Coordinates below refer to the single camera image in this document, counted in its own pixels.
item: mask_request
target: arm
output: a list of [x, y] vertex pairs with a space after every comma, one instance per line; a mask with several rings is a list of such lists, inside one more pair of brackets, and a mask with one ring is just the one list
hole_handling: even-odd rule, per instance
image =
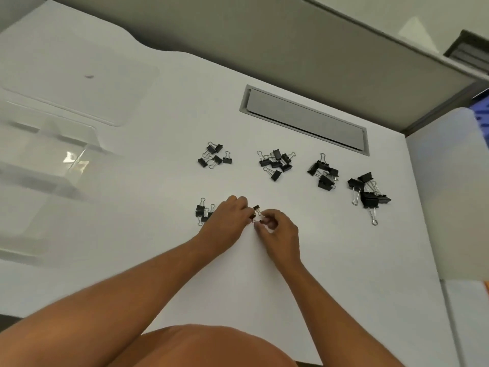
[[[255, 229], [290, 287], [324, 366], [384, 366], [402, 364], [321, 287], [302, 265], [299, 229], [278, 210], [266, 210]], [[274, 229], [269, 233], [267, 225]]]
[[231, 196], [190, 241], [28, 316], [0, 334], [0, 365], [105, 366], [238, 240], [252, 214], [245, 197]]

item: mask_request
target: forearm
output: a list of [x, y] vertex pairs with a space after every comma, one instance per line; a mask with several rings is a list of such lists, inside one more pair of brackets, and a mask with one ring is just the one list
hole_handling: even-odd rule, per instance
[[0, 365], [107, 364], [218, 255], [207, 247], [195, 237], [41, 309], [0, 334]]
[[282, 271], [323, 365], [402, 367], [314, 279], [303, 265]]

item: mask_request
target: person's right arm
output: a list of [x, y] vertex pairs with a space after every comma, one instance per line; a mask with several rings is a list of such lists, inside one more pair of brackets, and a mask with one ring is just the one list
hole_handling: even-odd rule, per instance
[[[265, 210], [255, 229], [299, 305], [324, 366], [402, 367], [314, 279], [300, 259], [299, 229], [279, 210]], [[269, 233], [268, 226], [274, 231]]]

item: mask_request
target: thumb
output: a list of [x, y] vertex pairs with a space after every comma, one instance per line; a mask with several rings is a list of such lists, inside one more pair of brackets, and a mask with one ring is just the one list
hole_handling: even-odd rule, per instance
[[263, 242], [267, 242], [271, 234], [266, 230], [265, 226], [261, 222], [254, 223], [254, 226], [260, 239]]

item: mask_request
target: desk surface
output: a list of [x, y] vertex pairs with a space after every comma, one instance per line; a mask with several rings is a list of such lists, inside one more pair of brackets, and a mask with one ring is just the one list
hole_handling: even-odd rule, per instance
[[[0, 93], [94, 126], [108, 152], [87, 167], [80, 197], [64, 199], [56, 227], [46, 233], [46, 262], [0, 261], [1, 313], [26, 316], [186, 241], [199, 229], [194, 209], [200, 197], [217, 204], [237, 194], [290, 215], [300, 229], [305, 265], [407, 366], [458, 365], [403, 135], [195, 56], [144, 47], [126, 31], [52, 1], [0, 34], [0, 70], [22, 61], [39, 40], [60, 54], [83, 40], [100, 54], [110, 50], [159, 73], [118, 127]], [[36, 68], [42, 70], [47, 53], [37, 54]], [[65, 85], [66, 78], [55, 73], [46, 84]], [[28, 85], [28, 77], [23, 79]], [[104, 79], [108, 88], [117, 82]], [[241, 113], [247, 84], [364, 126], [370, 156]], [[115, 92], [116, 87], [104, 94], [107, 103], [117, 99], [111, 98]], [[222, 143], [233, 164], [198, 166], [208, 141]], [[297, 157], [274, 183], [259, 167], [256, 151], [276, 148]], [[335, 191], [317, 188], [306, 173], [321, 152], [340, 171]], [[379, 209], [377, 227], [351, 204], [346, 187], [346, 180], [368, 171], [392, 198]], [[4, 211], [2, 218], [8, 218]], [[150, 329], [187, 322], [236, 327], [296, 360], [320, 362], [293, 297], [251, 227], [171, 300]]]

